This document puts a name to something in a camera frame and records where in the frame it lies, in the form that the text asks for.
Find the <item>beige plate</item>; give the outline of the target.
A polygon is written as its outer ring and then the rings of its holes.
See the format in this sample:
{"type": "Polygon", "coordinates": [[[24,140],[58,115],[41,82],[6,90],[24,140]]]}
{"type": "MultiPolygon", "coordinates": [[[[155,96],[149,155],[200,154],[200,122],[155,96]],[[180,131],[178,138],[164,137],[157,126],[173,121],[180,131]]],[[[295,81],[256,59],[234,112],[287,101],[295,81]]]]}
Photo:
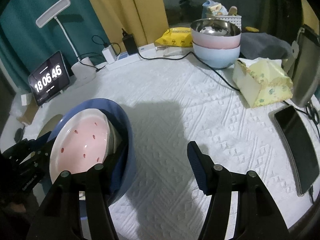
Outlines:
{"type": "Polygon", "coordinates": [[[55,128],[55,126],[60,122],[62,117],[63,117],[62,114],[57,114],[53,116],[49,121],[47,121],[44,124],[43,128],[40,130],[39,135],[37,136],[37,139],[39,139],[46,133],[51,132],[55,128]]]}

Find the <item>white power strip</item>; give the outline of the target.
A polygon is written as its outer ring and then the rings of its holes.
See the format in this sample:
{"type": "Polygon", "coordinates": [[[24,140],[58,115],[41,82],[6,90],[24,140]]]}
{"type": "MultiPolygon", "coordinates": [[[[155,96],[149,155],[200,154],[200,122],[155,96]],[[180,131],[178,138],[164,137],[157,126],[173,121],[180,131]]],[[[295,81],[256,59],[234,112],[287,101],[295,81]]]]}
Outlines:
{"type": "Polygon", "coordinates": [[[156,47],[152,44],[147,44],[145,46],[138,48],[138,53],[129,55],[126,52],[121,53],[119,56],[117,56],[116,60],[112,64],[107,64],[106,69],[107,70],[114,70],[119,67],[138,62],[142,60],[143,58],[153,58],[156,57],[156,47]]]}

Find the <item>black round puck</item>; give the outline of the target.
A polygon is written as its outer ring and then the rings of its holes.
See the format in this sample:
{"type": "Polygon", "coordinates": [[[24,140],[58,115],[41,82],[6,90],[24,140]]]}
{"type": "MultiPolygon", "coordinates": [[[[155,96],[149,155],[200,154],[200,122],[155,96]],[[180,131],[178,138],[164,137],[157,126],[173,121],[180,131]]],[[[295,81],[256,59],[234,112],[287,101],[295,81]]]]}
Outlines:
{"type": "Polygon", "coordinates": [[[23,136],[24,136],[24,127],[18,128],[14,135],[14,141],[16,143],[19,143],[23,139],[23,136]]]}

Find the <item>teal curtain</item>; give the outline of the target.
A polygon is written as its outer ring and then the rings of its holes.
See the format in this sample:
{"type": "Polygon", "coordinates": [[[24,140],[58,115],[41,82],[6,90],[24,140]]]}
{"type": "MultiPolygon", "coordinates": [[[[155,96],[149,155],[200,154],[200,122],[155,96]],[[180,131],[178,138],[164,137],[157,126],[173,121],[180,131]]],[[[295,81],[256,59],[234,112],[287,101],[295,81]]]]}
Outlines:
{"type": "Polygon", "coordinates": [[[18,88],[55,52],[67,65],[105,59],[92,37],[109,39],[89,0],[1,0],[1,61],[18,88]]]}

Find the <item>small white box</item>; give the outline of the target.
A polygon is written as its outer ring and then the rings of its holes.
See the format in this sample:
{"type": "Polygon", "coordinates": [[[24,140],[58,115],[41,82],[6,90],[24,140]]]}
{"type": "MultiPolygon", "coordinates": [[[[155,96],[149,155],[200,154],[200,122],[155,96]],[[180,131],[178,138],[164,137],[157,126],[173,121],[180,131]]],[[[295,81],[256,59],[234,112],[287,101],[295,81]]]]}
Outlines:
{"type": "Polygon", "coordinates": [[[22,106],[28,106],[33,99],[33,94],[28,93],[28,94],[22,94],[21,95],[21,104],[22,106]]]}

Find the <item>black smartphone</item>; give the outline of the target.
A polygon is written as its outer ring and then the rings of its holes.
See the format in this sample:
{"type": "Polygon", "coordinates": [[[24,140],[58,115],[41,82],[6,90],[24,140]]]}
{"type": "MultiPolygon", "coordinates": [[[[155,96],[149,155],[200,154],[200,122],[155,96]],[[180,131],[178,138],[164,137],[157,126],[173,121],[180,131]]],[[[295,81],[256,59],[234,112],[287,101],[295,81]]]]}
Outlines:
{"type": "Polygon", "coordinates": [[[319,176],[318,159],[310,135],[292,105],[271,112],[270,119],[289,158],[297,194],[303,196],[319,176]]]}

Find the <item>pink speckled bowl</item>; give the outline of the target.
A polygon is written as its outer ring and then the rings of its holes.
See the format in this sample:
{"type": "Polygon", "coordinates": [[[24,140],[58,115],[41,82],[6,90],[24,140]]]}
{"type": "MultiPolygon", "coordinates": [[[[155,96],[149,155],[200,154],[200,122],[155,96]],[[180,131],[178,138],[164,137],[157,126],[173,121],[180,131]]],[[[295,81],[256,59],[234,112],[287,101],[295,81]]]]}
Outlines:
{"type": "Polygon", "coordinates": [[[51,181],[62,171],[86,172],[113,152],[107,116],[96,108],[80,111],[67,121],[55,139],[49,162],[51,181]]]}

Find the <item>cream yellow bowl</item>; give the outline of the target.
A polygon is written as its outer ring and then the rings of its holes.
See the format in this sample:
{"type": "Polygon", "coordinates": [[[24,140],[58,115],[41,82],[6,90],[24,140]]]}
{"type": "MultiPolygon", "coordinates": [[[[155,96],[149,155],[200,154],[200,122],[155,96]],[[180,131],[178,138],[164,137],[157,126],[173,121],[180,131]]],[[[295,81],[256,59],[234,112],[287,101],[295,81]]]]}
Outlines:
{"type": "Polygon", "coordinates": [[[117,148],[122,142],[122,138],[120,134],[118,133],[117,129],[112,125],[110,121],[108,121],[108,125],[110,128],[110,132],[109,132],[108,142],[106,146],[106,154],[104,158],[106,158],[108,155],[116,153],[117,148]]]}

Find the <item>yellow wet wipes pack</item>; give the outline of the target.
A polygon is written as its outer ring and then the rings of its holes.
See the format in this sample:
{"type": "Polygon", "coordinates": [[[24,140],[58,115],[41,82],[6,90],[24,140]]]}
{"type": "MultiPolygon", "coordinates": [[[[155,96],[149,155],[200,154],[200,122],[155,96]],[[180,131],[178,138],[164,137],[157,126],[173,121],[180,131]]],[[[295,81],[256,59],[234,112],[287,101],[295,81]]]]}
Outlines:
{"type": "Polygon", "coordinates": [[[168,29],[155,44],[172,47],[192,47],[193,39],[190,27],[174,27],[168,29]]]}

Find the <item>light blue bowl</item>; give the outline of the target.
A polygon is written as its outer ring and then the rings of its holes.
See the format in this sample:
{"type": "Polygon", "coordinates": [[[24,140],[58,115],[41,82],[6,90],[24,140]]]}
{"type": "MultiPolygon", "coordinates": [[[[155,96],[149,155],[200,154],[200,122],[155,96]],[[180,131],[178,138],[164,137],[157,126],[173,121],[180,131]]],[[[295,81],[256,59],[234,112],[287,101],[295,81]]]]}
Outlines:
{"type": "Polygon", "coordinates": [[[233,49],[210,49],[193,43],[195,55],[214,69],[230,67],[239,58],[240,46],[233,49]]]}

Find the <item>blue snack bag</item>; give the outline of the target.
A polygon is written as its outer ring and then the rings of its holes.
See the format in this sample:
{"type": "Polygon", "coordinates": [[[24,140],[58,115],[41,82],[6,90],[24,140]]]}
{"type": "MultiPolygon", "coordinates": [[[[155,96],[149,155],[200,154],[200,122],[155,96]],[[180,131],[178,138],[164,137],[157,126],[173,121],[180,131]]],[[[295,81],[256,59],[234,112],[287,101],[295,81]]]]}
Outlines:
{"type": "Polygon", "coordinates": [[[206,0],[202,4],[202,18],[210,18],[212,16],[223,16],[227,15],[227,9],[219,2],[213,0],[206,0]]]}

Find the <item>pink steel-lined bowl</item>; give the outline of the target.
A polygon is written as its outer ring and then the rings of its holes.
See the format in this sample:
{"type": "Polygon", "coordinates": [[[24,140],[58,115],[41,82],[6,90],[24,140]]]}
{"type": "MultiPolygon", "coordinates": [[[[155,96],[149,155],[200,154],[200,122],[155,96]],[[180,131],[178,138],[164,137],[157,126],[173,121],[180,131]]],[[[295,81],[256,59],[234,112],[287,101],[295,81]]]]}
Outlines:
{"type": "Polygon", "coordinates": [[[210,49],[233,49],[240,46],[241,29],[235,24],[205,18],[190,25],[193,42],[210,49]]]}

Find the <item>white plastic basket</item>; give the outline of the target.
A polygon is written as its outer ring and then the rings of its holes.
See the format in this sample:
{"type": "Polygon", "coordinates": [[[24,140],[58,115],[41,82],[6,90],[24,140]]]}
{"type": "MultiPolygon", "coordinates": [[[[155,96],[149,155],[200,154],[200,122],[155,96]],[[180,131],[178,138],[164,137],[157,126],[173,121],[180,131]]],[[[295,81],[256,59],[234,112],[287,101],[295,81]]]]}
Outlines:
{"type": "Polygon", "coordinates": [[[210,13],[206,13],[206,16],[207,18],[230,22],[236,25],[238,28],[242,29],[242,21],[240,15],[212,15],[210,13]]]}

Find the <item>large blue bowl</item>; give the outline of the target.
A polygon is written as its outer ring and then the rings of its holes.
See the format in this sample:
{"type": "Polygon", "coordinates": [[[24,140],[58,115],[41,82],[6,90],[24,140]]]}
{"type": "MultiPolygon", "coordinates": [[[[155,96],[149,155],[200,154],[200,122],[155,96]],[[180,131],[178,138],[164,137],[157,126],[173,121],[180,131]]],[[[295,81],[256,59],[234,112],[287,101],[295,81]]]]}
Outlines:
{"type": "Polygon", "coordinates": [[[117,157],[106,184],[108,204],[115,203],[131,186],[136,171],[133,133],[126,113],[114,101],[96,98],[82,102],[63,116],[49,139],[55,141],[49,162],[51,181],[64,170],[86,172],[117,157]]]}

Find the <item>black charger adapter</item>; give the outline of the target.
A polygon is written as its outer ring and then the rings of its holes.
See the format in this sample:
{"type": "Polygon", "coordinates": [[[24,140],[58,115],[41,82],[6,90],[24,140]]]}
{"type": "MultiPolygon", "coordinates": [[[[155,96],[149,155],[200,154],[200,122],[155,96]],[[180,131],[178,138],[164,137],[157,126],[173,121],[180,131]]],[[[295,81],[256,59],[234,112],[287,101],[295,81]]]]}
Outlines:
{"type": "Polygon", "coordinates": [[[122,42],[126,48],[126,51],[129,55],[137,54],[138,53],[138,47],[135,42],[135,38],[132,34],[128,34],[123,28],[122,28],[122,42]]]}

